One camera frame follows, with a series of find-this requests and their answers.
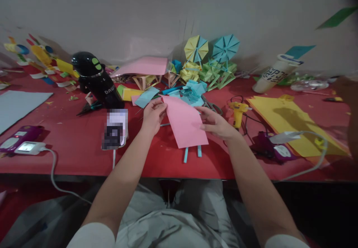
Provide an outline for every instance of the red table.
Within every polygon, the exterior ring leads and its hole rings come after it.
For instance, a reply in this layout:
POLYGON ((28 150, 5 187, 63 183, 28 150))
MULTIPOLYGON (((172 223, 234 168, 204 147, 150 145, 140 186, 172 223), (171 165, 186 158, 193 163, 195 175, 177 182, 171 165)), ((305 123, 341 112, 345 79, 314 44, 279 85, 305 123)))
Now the red table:
MULTIPOLYGON (((107 176, 112 170, 112 151, 101 150, 101 135, 106 122, 106 110, 102 109, 82 117, 76 114, 85 104, 84 94, 78 93, 80 100, 69 101, 71 94, 66 94, 64 88, 54 88, 42 80, 31 79, 22 73, 11 73, 4 81, 12 83, 7 90, 21 90, 28 92, 53 92, 47 102, 42 104, 25 118, 18 121, 0 136, 0 142, 5 141, 21 126, 41 125, 46 132, 40 141, 45 142, 58 154, 57 175, 92 175, 107 176)), ((213 90, 205 96, 207 100, 224 110, 226 101, 235 95, 249 98, 257 95, 251 90, 252 79, 236 79, 221 90, 213 90)), ((267 93, 268 97, 279 97, 282 94, 295 96, 295 102, 302 110, 332 136, 346 144, 346 130, 348 126, 349 108, 343 103, 323 102, 321 95, 297 94, 288 88, 275 87, 267 93)), ((129 140, 131 143, 141 127, 143 111, 138 106, 126 102, 129 112, 129 140)), ((251 117, 262 120, 254 111, 249 111, 251 117)), ((262 124, 253 120, 248 121, 250 137, 264 130, 262 124)), ((125 152, 126 147, 117 151, 117 161, 125 152)), ((184 149, 178 149, 170 126, 160 128, 154 137, 148 157, 143 169, 143 177, 154 178, 203 178, 203 179, 233 179, 229 156, 221 147, 209 140, 209 145, 202 146, 202 158, 197 157, 197 149, 189 148, 188 163, 183 163, 184 149)), ((294 173, 311 168, 311 162, 304 158, 278 165, 268 159, 258 157, 260 164, 272 180, 283 179, 294 173)), ((38 156, 16 155, 0 159, 0 173, 32 173, 49 174, 52 156, 42 152, 38 156)), ((321 170, 299 176, 294 180, 325 181, 325 180, 358 180, 358 164, 351 158, 339 160, 321 170)))

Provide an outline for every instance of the yellow hot glue gun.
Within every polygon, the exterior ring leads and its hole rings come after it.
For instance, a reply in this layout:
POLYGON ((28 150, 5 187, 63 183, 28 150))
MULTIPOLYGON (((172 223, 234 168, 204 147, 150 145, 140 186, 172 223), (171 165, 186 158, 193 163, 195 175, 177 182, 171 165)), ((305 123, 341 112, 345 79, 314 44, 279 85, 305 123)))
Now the yellow hot glue gun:
POLYGON ((229 103, 229 107, 234 110, 234 128, 239 129, 241 127, 242 113, 247 112, 249 106, 244 103, 232 102, 229 103))

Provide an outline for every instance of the person's right hand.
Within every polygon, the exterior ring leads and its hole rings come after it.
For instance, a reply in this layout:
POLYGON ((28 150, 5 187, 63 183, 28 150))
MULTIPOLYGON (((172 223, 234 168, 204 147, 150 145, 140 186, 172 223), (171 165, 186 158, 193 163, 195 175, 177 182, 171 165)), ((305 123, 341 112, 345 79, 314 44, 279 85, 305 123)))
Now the person's right hand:
POLYGON ((211 132, 224 141, 241 138, 242 135, 231 126, 221 115, 207 107, 195 107, 202 112, 201 119, 206 123, 200 126, 204 131, 211 132))

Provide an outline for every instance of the blurred phone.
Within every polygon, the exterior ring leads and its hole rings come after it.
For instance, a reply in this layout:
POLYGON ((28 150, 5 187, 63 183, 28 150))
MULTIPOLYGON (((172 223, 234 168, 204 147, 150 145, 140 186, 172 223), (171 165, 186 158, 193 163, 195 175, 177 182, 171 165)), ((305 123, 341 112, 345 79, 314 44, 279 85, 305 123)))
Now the blurred phone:
POLYGON ((102 137, 102 150, 125 146, 128 137, 128 109, 109 109, 107 124, 102 137))

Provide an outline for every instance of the pink paper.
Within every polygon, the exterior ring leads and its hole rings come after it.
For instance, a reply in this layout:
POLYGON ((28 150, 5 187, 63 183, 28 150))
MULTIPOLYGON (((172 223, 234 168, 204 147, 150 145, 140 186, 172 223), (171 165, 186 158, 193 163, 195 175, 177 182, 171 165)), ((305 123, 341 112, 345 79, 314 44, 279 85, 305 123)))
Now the pink paper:
POLYGON ((127 63, 111 74, 111 77, 138 74, 138 75, 164 75, 167 68, 167 58, 142 57, 127 63))
POLYGON ((194 107, 177 97, 162 98, 168 105, 167 115, 178 148, 209 144, 205 131, 200 129, 200 114, 194 107))
POLYGON ((140 95, 133 95, 133 96, 131 96, 133 106, 136 106, 136 104, 135 104, 134 102, 139 98, 139 96, 140 96, 140 95))

